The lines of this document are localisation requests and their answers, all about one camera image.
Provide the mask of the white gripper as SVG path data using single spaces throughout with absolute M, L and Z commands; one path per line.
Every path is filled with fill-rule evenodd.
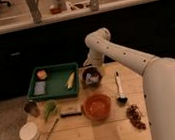
M 87 58 L 84 61 L 83 65 L 91 65 L 95 67 L 99 67 L 104 63 L 104 55 L 100 54 L 99 52 L 89 52 L 87 54 Z

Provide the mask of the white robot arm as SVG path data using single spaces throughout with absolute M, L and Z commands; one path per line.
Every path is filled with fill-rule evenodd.
M 85 38 L 85 64 L 100 67 L 106 57 L 142 76 L 152 140 L 175 140 L 175 59 L 110 42 L 104 27 Z

